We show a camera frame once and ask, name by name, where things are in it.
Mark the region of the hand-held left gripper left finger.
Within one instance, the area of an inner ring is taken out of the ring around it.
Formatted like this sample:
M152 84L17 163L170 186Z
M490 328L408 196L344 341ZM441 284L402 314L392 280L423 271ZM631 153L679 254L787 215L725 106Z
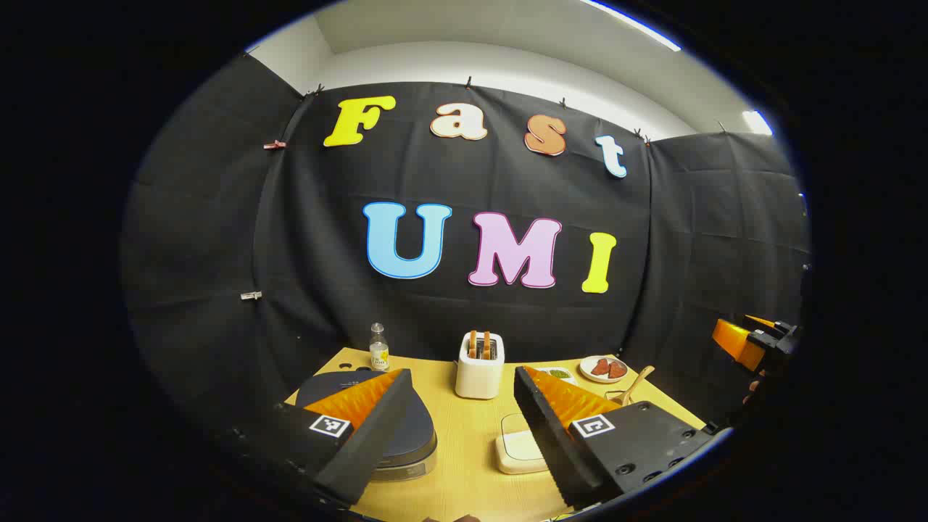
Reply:
M408 369L329 394L285 402L230 423L221 444L259 479L298 501L351 508L362 497L413 397Z

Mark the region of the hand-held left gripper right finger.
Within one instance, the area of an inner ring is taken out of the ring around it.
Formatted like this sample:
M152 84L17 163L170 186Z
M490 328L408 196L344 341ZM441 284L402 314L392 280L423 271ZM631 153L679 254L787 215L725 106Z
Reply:
M635 501L728 439L715 424L696 428L650 401L618 405L528 366L516 368L513 394L570 508Z

